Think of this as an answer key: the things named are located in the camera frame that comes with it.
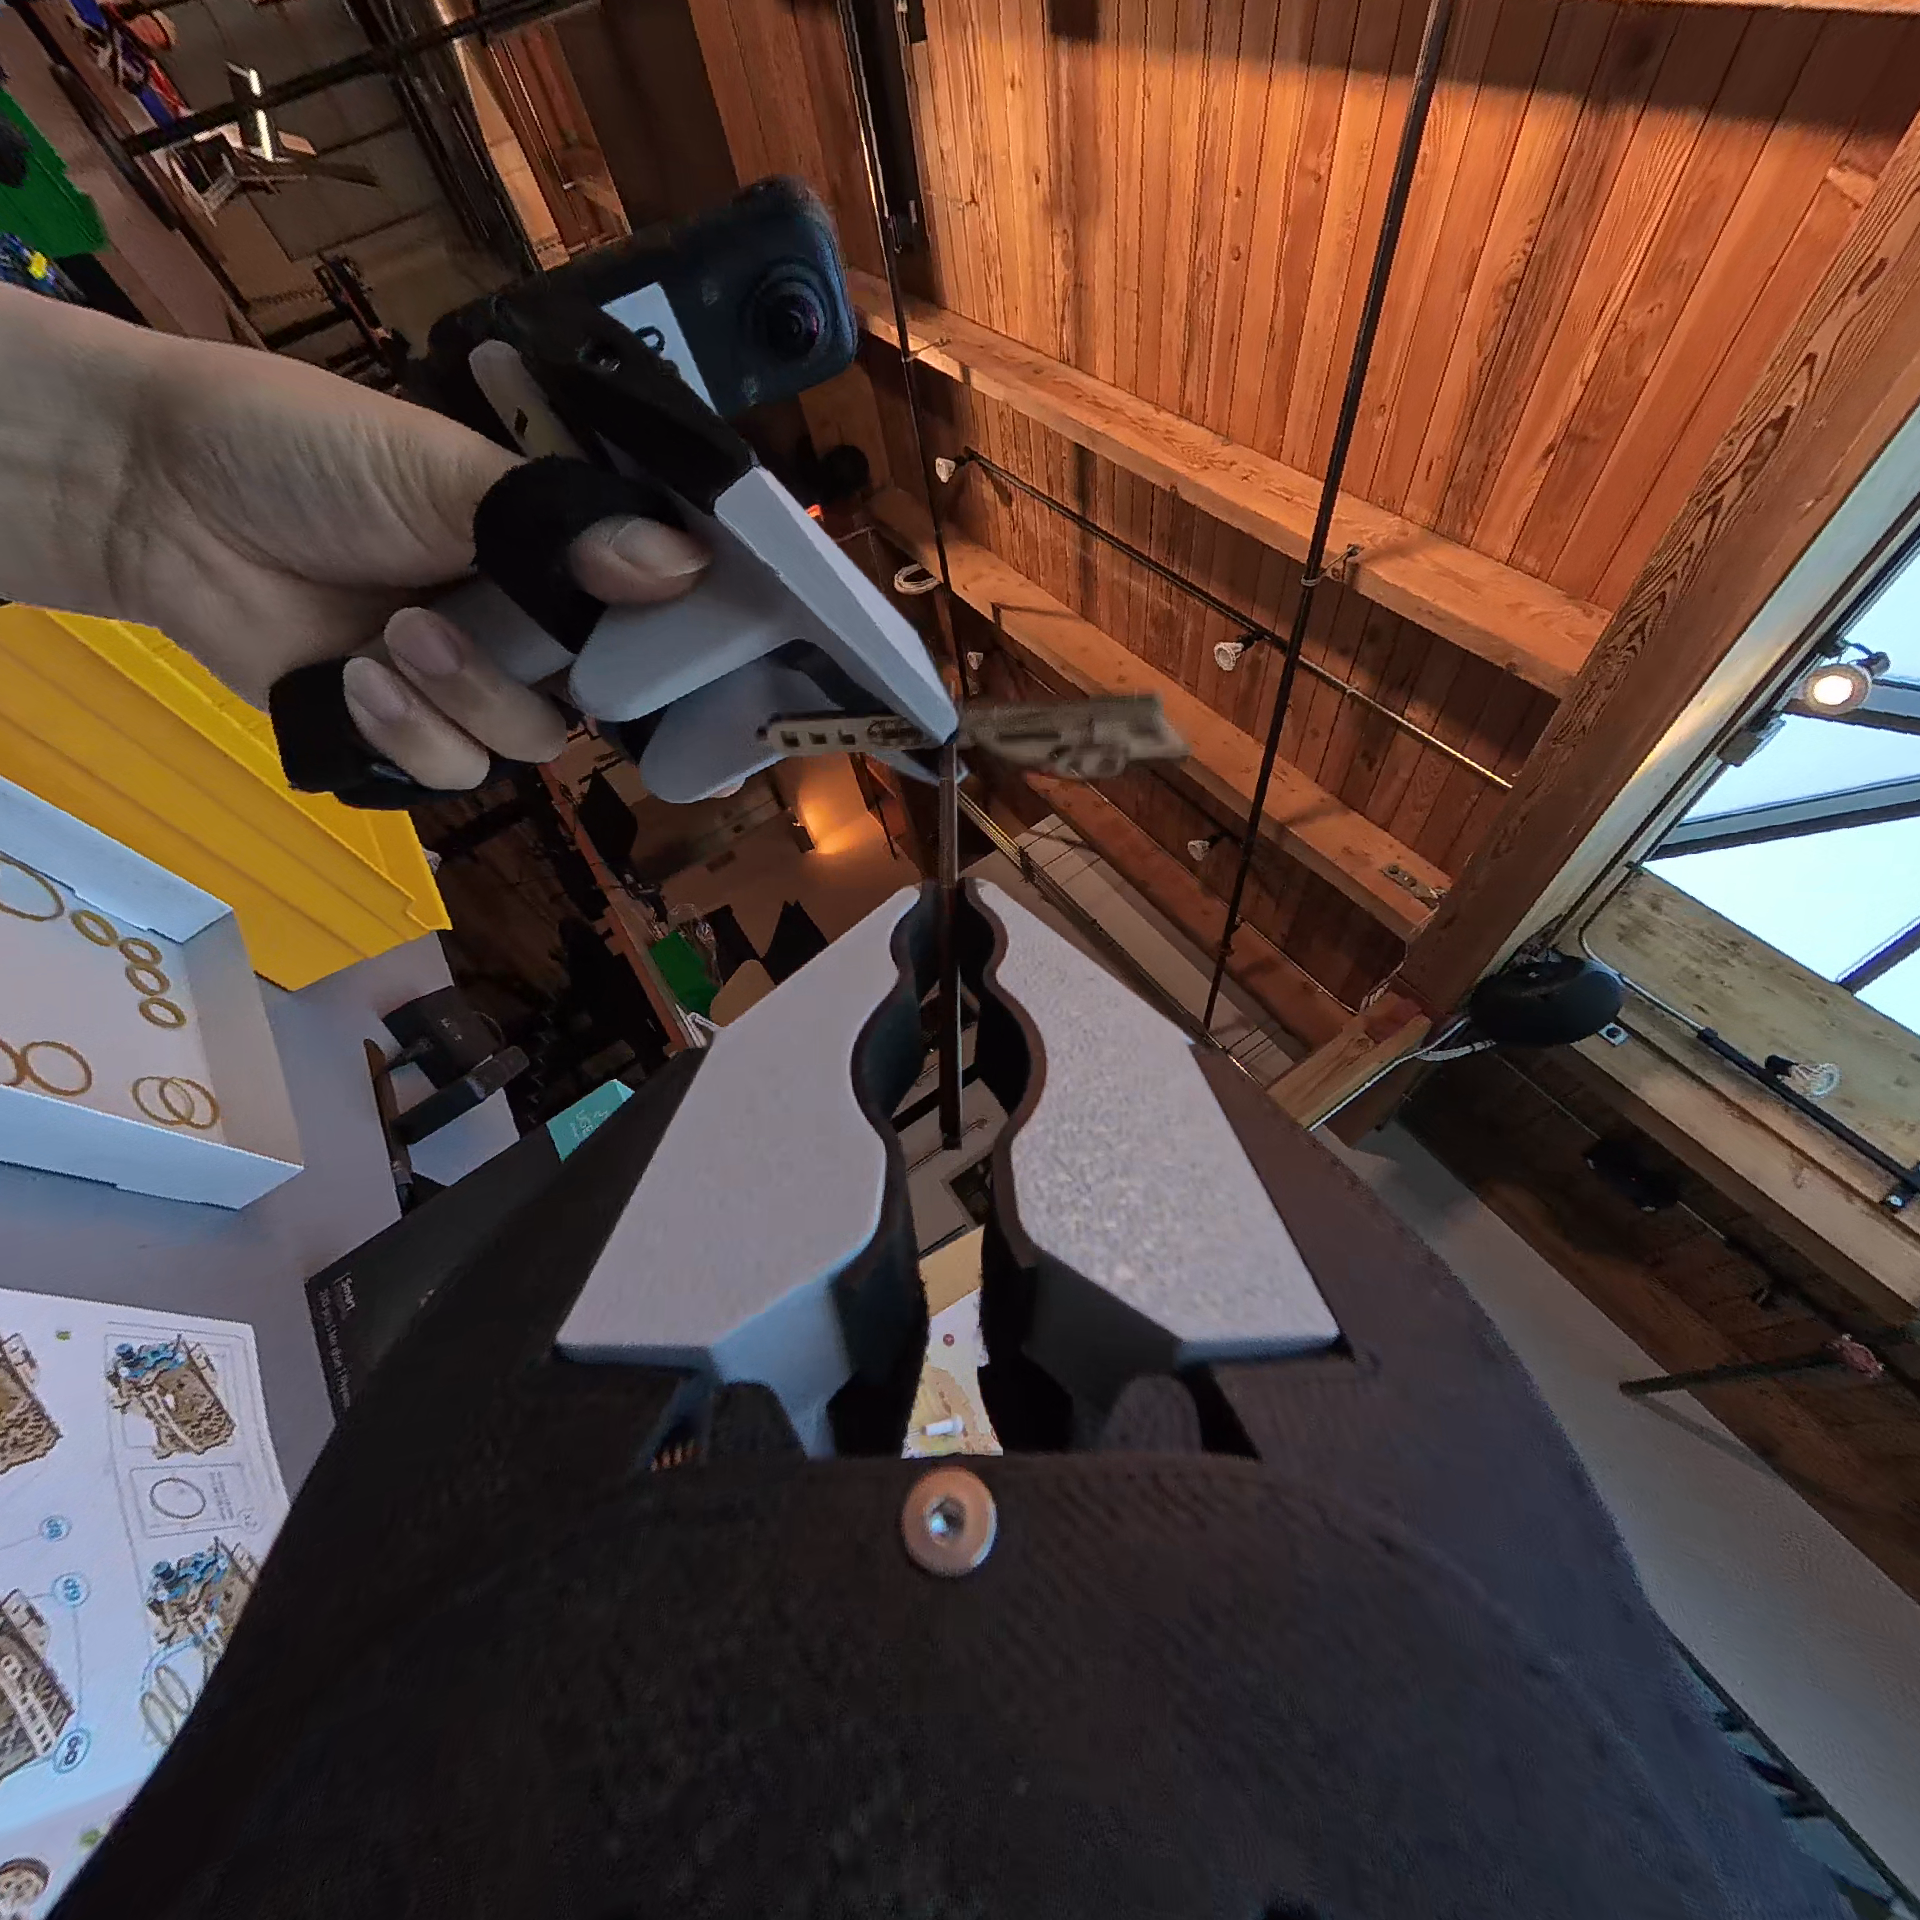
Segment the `yellow plastic bin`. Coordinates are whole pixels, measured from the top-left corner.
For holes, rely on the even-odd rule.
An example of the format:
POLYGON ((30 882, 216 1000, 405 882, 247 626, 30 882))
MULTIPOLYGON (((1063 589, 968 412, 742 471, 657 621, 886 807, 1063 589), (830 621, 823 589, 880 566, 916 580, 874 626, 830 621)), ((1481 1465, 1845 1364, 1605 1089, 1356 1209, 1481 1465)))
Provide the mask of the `yellow plastic bin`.
POLYGON ((2 779, 223 900, 285 991, 451 929, 412 822, 298 795, 269 719, 149 628, 2 606, 2 779))

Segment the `set of tan rubber bands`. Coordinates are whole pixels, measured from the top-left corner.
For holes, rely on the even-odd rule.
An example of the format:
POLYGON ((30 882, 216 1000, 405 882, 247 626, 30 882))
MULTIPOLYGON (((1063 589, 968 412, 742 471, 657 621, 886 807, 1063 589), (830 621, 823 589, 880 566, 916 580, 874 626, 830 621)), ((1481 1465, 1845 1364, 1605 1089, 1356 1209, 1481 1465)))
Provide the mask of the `set of tan rubber bands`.
POLYGON ((183 949, 2 853, 2 1093, 223 1140, 183 949))

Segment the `black product box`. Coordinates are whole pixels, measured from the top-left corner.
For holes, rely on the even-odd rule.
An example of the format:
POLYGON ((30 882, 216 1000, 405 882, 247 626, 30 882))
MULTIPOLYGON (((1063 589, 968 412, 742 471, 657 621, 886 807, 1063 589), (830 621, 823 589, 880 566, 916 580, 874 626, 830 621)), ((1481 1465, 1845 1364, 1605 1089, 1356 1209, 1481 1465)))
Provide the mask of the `black product box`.
MULTIPOLYGON (((697 1053, 677 1056, 644 1079, 621 1114, 652 1108, 657 1095, 677 1105, 696 1062, 697 1053)), ((366 1392, 377 1364, 399 1349, 432 1294, 464 1263, 491 1252, 517 1213, 549 1202, 565 1165, 539 1124, 302 1282, 335 1422, 366 1392)))

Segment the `black desk tool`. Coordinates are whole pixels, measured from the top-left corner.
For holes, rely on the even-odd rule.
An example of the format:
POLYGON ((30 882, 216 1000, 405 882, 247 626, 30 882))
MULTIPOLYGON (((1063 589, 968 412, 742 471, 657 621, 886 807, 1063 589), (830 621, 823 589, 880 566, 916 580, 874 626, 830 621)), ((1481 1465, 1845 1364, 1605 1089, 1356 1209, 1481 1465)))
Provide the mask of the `black desk tool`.
POLYGON ((416 1171, 412 1147, 523 1080, 534 1062, 459 985, 419 995, 381 1024, 392 1046, 370 1039, 366 1066, 399 1210, 409 1213, 443 1190, 416 1171))

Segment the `black round ceiling fixture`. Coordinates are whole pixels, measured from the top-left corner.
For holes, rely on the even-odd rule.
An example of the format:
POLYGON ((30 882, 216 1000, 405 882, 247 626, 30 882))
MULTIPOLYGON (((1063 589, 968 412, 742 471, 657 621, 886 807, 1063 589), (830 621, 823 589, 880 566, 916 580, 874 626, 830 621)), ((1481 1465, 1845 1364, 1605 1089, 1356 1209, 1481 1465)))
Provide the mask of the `black round ceiling fixture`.
POLYGON ((1620 1018, 1624 981, 1615 968, 1565 951, 1516 956, 1481 978, 1464 1016, 1493 1046, 1549 1050, 1601 1036, 1620 1018))

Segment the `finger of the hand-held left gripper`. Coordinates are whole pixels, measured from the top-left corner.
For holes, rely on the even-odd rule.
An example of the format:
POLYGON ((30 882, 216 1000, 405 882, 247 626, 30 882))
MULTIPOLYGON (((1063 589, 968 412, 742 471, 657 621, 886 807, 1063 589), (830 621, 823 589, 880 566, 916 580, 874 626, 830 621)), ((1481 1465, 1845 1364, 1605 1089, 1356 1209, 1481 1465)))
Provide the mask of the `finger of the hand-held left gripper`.
POLYGON ((797 602, 797 635, 934 746, 957 740, 957 700, 921 631, 771 471, 753 465, 735 478, 714 498, 714 524, 797 602))

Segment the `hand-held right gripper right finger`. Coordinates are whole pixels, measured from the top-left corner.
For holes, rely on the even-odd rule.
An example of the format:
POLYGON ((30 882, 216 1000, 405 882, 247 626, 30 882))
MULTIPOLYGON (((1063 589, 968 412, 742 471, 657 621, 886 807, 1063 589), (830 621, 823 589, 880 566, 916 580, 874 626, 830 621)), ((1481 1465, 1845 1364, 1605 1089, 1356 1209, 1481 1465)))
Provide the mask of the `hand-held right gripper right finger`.
POLYGON ((1256 1441, 1222 1372, 1341 1349, 1189 1033, 994 882, 967 882, 975 1070, 1004 1109, 980 1392, 1006 1454, 1256 1441))

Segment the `thin wooden stick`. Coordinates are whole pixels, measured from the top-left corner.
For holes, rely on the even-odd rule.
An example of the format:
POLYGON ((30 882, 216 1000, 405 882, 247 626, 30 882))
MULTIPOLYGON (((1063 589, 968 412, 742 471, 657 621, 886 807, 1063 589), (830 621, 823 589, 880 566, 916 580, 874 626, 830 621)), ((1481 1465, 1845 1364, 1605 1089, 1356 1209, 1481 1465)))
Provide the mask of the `thin wooden stick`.
POLYGON ((959 752, 957 737, 941 749, 941 1141, 957 1153, 964 1144, 964 975, 957 962, 957 907, 964 902, 959 818, 957 818, 959 752))

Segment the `small teal box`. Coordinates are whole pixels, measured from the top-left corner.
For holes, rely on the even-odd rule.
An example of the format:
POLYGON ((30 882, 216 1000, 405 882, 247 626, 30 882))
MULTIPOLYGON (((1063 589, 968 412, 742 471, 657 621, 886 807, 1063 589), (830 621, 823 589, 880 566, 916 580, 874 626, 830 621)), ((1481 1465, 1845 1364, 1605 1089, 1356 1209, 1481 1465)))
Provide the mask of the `small teal box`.
POLYGON ((618 1116, 631 1095, 634 1089, 622 1079, 609 1079, 552 1116, 543 1128, 556 1150, 556 1158, 567 1161, 567 1155, 573 1155, 611 1116, 618 1116))

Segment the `illustrated instruction booklet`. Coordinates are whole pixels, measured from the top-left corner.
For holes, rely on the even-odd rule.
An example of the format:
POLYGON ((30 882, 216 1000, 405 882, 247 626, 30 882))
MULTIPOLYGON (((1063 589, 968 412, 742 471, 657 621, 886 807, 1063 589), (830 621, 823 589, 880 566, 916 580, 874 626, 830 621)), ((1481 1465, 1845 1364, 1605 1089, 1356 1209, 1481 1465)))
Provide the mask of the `illustrated instruction booklet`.
POLYGON ((253 1330, 2 1292, 2 1915, 194 1715, 288 1510, 253 1330))

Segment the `black lighting rail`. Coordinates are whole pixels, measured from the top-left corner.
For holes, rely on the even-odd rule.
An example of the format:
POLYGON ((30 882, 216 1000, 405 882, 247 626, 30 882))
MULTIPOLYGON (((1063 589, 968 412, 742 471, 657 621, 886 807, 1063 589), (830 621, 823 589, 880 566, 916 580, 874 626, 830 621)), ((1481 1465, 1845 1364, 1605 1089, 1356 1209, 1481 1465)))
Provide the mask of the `black lighting rail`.
MULTIPOLYGON (((1083 515, 1083 514, 1078 514, 1076 507, 1070 507, 1066 502, 1060 502, 1057 497, 1043 492, 1043 488, 1036 488, 1032 482, 1020 478, 1013 466, 998 465, 998 462, 990 459, 983 449, 977 449, 977 446, 968 445, 968 446, 964 446, 964 453, 968 456, 968 466, 967 466, 967 471, 977 471, 977 474, 983 474, 983 476, 990 478, 990 484, 991 484, 998 492, 1020 492, 1026 502, 1036 502, 1036 505, 1043 507, 1049 515, 1063 520, 1072 531, 1083 533, 1088 538, 1098 541, 1101 547, 1111 547, 1114 554, 1118 554, 1121 559, 1127 559, 1132 567, 1141 567, 1141 570, 1151 574, 1157 583, 1173 589, 1176 593, 1186 593, 1189 599, 1194 599, 1196 606, 1202 606, 1202 608, 1212 612, 1213 618, 1226 621, 1229 628, 1235 631, 1235 638, 1236 638, 1236 635, 1259 635, 1259 642, 1262 642, 1272 654, 1295 654, 1295 647, 1292 647, 1281 631, 1274 631, 1268 622, 1262 622, 1262 621, 1246 615, 1243 608, 1236 608, 1235 602, 1222 599, 1222 596, 1213 593, 1212 589, 1202 589, 1202 585, 1199 585, 1196 580, 1192 580, 1189 574, 1181 574, 1181 570, 1176 570, 1176 567, 1170 567, 1170 566, 1153 559, 1153 557, 1151 557, 1147 551, 1141 551, 1138 544, 1132 544, 1132 541, 1127 541, 1127 538, 1118 538, 1118 536, 1111 533, 1104 524, 1098 524, 1092 515, 1083 515)), ((1386 707, 1382 697, 1375 697, 1373 693, 1366 693, 1360 683, 1353 683, 1349 677, 1343 677, 1343 674, 1337 674, 1337 671, 1331 671, 1331 670, 1326 670, 1324 664, 1316 664, 1316 660, 1300 660, 1300 667, 1303 667, 1303 671, 1308 671, 1318 683, 1334 685, 1346 700, 1359 704, 1360 710, 1366 710, 1366 713, 1375 714, 1375 719, 1385 719, 1393 730, 1403 733, 1406 737, 1416 737, 1416 740, 1424 745, 1426 749, 1432 749, 1432 752, 1451 758, 1451 763, 1468 769, 1468 773, 1476 775, 1481 783, 1491 783, 1491 788, 1500 791, 1500 792, 1512 792, 1512 791, 1514 791, 1514 782, 1509 782, 1506 775, 1500 775, 1497 768, 1488 768, 1488 763, 1480 760, 1476 755, 1468 755, 1468 749, 1458 749, 1458 746, 1448 745, 1438 733, 1429 733, 1426 726, 1416 723, 1412 719, 1406 719, 1403 710, 1386 707)))

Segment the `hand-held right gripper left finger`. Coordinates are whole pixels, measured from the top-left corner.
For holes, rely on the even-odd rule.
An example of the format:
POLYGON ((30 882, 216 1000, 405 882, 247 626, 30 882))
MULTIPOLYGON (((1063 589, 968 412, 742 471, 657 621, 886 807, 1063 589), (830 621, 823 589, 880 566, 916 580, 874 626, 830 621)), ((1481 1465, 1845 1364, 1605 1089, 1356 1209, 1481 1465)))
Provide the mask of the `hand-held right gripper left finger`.
POLYGON ((717 1033, 556 1356, 768 1386, 807 1457, 903 1454, 929 1308, 895 1109, 929 981, 931 889, 903 889, 717 1033))

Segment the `black ceiling rod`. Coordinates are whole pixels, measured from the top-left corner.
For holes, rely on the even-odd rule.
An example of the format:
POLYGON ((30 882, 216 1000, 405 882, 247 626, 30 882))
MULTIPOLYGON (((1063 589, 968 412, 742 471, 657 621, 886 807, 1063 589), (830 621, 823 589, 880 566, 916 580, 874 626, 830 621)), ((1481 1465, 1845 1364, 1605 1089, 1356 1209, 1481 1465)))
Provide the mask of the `black ceiling rod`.
POLYGON ((925 409, 922 399, 916 390, 916 371, 913 371, 913 348, 912 348, 912 327, 905 316, 905 285, 899 278, 899 223, 895 213, 895 201, 889 195, 889 178, 883 167, 883 138, 880 138, 880 123, 877 123, 877 110, 874 110, 874 92, 872 92, 872 77, 867 77, 867 64, 866 64, 866 45, 859 37, 859 5, 856 2, 837 2, 837 17, 843 28, 843 44, 847 56, 847 77, 851 77, 851 92, 854 92, 854 112, 859 122, 859 148, 863 148, 863 165, 867 177, 867 194, 874 204, 874 223, 877 223, 877 237, 883 247, 883 278, 889 285, 889 306, 895 315, 895 341, 897 341, 897 358, 899 358, 899 380, 905 393, 905 409, 912 420, 912 439, 916 449, 916 465, 921 465, 921 478, 922 478, 922 492, 925 492, 925 514, 929 514, 929 528, 934 536, 934 574, 941 580, 941 626, 949 642, 949 657, 951 657, 951 674, 957 685, 957 697, 968 697, 975 693, 971 683, 971 670, 967 660, 964 649, 964 635, 954 626, 954 589, 951 589, 951 559, 949 559, 949 544, 945 544, 945 520, 941 507, 941 482, 934 474, 934 445, 929 439, 929 423, 925 423, 925 409))
POLYGON ((1418 159, 1424 151, 1424 133, 1426 133, 1426 116, 1432 110, 1432 96, 1441 77, 1445 56, 1448 56, 1448 40, 1452 34, 1452 15, 1457 2, 1429 2, 1424 15, 1424 37, 1418 45, 1418 60, 1412 67, 1409 77, 1409 96, 1406 96, 1406 110, 1403 110, 1403 123, 1401 123, 1401 138, 1395 148, 1395 167, 1386 181, 1386 198, 1382 204, 1382 223, 1377 223, 1377 240, 1373 247, 1373 266, 1369 278, 1365 285, 1365 303, 1359 311, 1356 322, 1356 341, 1349 351, 1349 365, 1343 376, 1343 393, 1341 393, 1341 406, 1334 414, 1334 433, 1331 433, 1331 449, 1326 459, 1324 471, 1324 484, 1320 484, 1320 498, 1311 515, 1311 533, 1308 533, 1308 551, 1303 557, 1303 577, 1292 612, 1292 622, 1284 638, 1284 667, 1281 667, 1281 680, 1277 693, 1272 700, 1272 710, 1265 714, 1265 733, 1262 733, 1262 746, 1259 746, 1259 763, 1256 763, 1256 782, 1252 792, 1252 807, 1246 828, 1236 835, 1236 867, 1235 867, 1235 882, 1229 890, 1229 915, 1222 920, 1222 938, 1213 949, 1213 971, 1206 995, 1206 1008, 1202 1008, 1202 1036, 1213 1039, 1213 1011, 1222 1000, 1226 978, 1229 978, 1229 959, 1235 949, 1236 929, 1243 922, 1243 905, 1246 905, 1246 889, 1254 873, 1254 860, 1256 860, 1256 845, 1259 845, 1259 828, 1265 822, 1265 802, 1274 788, 1274 773, 1281 763, 1281 745, 1284 745, 1284 726, 1288 719, 1292 707, 1292 693, 1303 667, 1303 649, 1307 649, 1307 635, 1311 622, 1311 606, 1318 599, 1320 585, 1326 583, 1330 574, 1330 538, 1331 538, 1331 520, 1334 507, 1343 491, 1343 476, 1349 466, 1349 449, 1356 439, 1356 423, 1359 423, 1359 409, 1365 402, 1365 384, 1373 368, 1373 354, 1375 354, 1375 341, 1377 341, 1377 322, 1382 322, 1382 309, 1386 303, 1386 289, 1390 278, 1395 270, 1395 256, 1401 247, 1401 230, 1403 230, 1403 210, 1409 201, 1412 178, 1418 174, 1418 159))

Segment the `slotted wooden strip part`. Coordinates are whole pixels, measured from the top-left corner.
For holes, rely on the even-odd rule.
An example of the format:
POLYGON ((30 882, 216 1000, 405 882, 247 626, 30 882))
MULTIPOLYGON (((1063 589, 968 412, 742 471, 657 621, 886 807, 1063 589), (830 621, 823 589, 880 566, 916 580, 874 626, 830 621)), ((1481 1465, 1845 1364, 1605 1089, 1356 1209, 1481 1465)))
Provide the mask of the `slotted wooden strip part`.
POLYGON ((779 758, 867 755, 934 779, 942 755, 959 768, 977 758, 1057 782, 1111 782, 1137 763, 1186 760, 1192 745, 1157 696, 1101 696, 1042 704, 967 704, 957 730, 936 740, 913 722, 892 713, 775 714, 756 737, 779 758))

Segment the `person's left hand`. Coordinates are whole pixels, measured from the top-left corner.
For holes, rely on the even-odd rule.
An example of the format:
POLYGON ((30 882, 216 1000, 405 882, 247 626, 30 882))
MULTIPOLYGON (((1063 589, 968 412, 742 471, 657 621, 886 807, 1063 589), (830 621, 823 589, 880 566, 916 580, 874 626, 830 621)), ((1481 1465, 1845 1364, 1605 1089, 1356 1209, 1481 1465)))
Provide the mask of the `person's left hand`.
POLYGON ((2 289, 2 596, 155 628, 257 710, 347 660, 353 733, 430 791, 567 740, 438 612, 520 465, 318 365, 2 289))

